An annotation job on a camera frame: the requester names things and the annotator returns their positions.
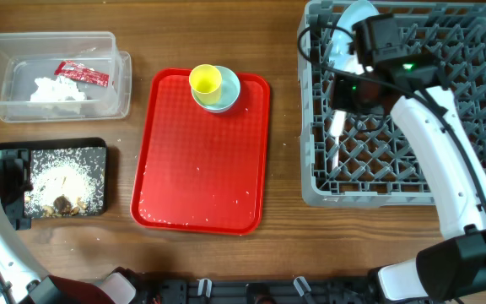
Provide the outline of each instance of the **light blue plate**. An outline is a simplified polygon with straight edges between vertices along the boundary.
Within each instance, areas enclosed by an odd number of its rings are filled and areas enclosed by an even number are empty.
[[[215,66],[219,69],[220,74],[223,77],[223,82],[221,84],[221,94],[220,100],[214,105],[204,105],[192,92],[192,97],[206,111],[210,111],[212,113],[222,113],[224,111],[228,111],[235,103],[237,98],[240,96],[241,92],[241,83],[240,80],[237,78],[234,72],[232,72],[229,68]]]

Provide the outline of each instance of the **green light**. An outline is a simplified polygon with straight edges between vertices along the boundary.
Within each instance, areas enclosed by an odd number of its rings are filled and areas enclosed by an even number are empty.
[[[414,64],[414,63],[404,63],[404,64],[402,65],[402,67],[403,67],[405,70],[407,70],[407,71],[412,70],[412,68],[413,68],[414,66],[415,66],[415,64]]]

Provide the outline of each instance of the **wooden table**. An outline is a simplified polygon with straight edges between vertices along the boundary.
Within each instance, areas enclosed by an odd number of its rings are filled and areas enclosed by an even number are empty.
[[[365,274],[440,242],[432,207],[318,209],[301,198],[295,38],[304,6],[304,1],[0,5],[0,32],[109,30],[120,50],[132,56],[126,119],[0,121],[0,143],[98,136],[112,151],[105,214],[35,220],[31,230],[19,232],[39,261],[54,275],[74,280],[97,280],[117,266],[220,280],[326,278]],[[264,216],[249,236],[145,230],[129,215],[150,81],[163,68],[204,62],[260,74],[272,88]],[[486,293],[467,299],[486,302]]]

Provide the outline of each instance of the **gray plastic crate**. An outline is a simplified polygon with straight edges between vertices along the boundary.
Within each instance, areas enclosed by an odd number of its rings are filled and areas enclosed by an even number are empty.
[[[336,24],[351,3],[308,2],[298,34],[309,25]],[[463,126],[486,170],[486,3],[372,3],[381,14],[395,14],[411,53],[432,52],[442,59]],[[303,49],[324,61],[332,49],[331,34],[330,30],[308,33],[301,42]],[[303,105],[301,183],[309,205],[434,203],[413,151],[391,118],[373,133],[358,133],[349,118],[335,144],[328,133],[334,102],[329,97],[331,73],[322,73],[298,56],[298,77]],[[373,117],[364,120],[377,127]],[[339,165],[334,168],[337,151]]]

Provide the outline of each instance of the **red tray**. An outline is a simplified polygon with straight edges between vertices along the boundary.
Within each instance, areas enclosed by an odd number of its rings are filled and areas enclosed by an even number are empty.
[[[131,215],[148,228],[251,233],[262,219],[269,84],[238,73],[239,99],[213,114],[193,100],[190,72],[153,79]]]

